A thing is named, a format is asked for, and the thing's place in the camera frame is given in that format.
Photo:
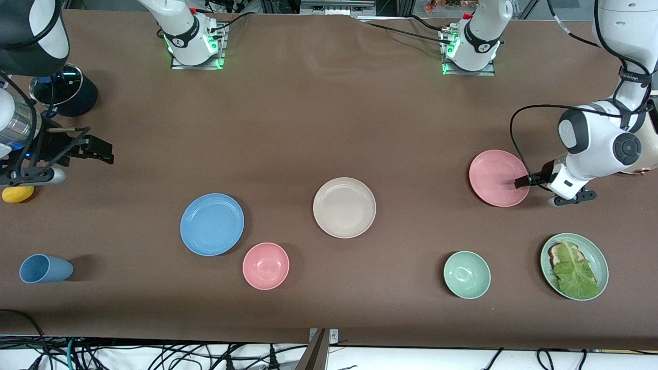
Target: lemon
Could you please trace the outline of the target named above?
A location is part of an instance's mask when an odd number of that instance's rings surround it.
[[[20,203],[34,193],[34,186],[16,186],[2,191],[2,200],[7,203]]]

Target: brown tabletop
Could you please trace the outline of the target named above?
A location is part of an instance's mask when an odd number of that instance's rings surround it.
[[[148,13],[64,18],[69,61],[99,101],[58,120],[92,126],[116,162],[73,159],[63,185],[0,205],[0,307],[31,313],[47,334],[303,342],[308,328],[331,327],[349,344],[658,349],[655,173],[594,180],[597,200],[561,208],[540,189],[491,207],[468,185],[478,153],[513,151],[519,107],[613,92],[619,62],[554,22],[511,22],[496,76],[472,78],[442,75],[431,41],[346,16],[248,16],[215,72],[170,70]],[[386,24],[432,36],[413,21]],[[564,151],[561,113],[519,116],[534,170]],[[340,176],[377,200],[373,225],[354,239],[313,219],[315,192]],[[183,245],[180,217],[213,192],[240,202],[246,228],[226,255],[201,257]],[[610,281],[595,300],[567,300],[544,281],[538,253],[560,232],[605,254]],[[241,263],[265,241],[285,248],[291,268],[261,292]],[[477,300],[440,277],[459,250],[491,268]],[[71,260],[74,281],[23,284],[18,267],[33,253]],[[0,320],[3,332],[28,332]]]

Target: green lettuce leaf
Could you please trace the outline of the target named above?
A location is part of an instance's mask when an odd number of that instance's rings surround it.
[[[556,263],[553,272],[562,293],[577,298],[587,299],[599,294],[599,285],[587,259],[578,260],[577,247],[570,242],[562,242],[556,250],[560,262]]]

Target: pink plate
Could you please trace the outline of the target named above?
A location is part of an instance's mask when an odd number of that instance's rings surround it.
[[[245,280],[259,290],[270,290],[281,285],[289,268],[286,251],[274,243],[253,246],[242,261]]]
[[[516,189],[514,180],[527,174],[519,158],[502,150],[483,151],[468,171],[475,194],[496,207],[512,207],[526,198],[529,187]]]

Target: green bowl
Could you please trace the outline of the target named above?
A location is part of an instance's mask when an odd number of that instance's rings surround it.
[[[443,268],[448,288],[460,298],[474,300],[482,297],[492,283],[489,266],[471,251],[458,251],[448,258]]]
[[[548,254],[548,250],[551,249],[551,247],[554,246],[555,244],[560,244],[562,241],[572,242],[573,244],[576,244],[578,246],[578,249],[590,262],[590,268],[594,273],[594,278],[596,279],[596,282],[599,284],[599,289],[600,289],[599,294],[591,298],[582,299],[582,298],[573,298],[560,292],[560,289],[558,289],[558,285],[557,285],[557,277],[555,276],[555,273],[553,273],[553,266],[551,266],[551,256]],[[574,301],[593,300],[594,298],[600,296],[601,293],[603,293],[603,291],[605,290],[605,287],[608,285],[608,263],[605,261],[605,257],[603,256],[603,253],[601,253],[601,250],[597,248],[597,246],[595,246],[594,243],[592,243],[591,241],[589,241],[587,238],[583,236],[577,234],[571,234],[569,232],[553,236],[544,244],[544,247],[542,248],[542,254],[539,260],[546,281],[548,281],[548,283],[553,287],[553,289],[555,289],[556,292],[560,293],[564,297],[569,298],[570,300],[574,300]]]

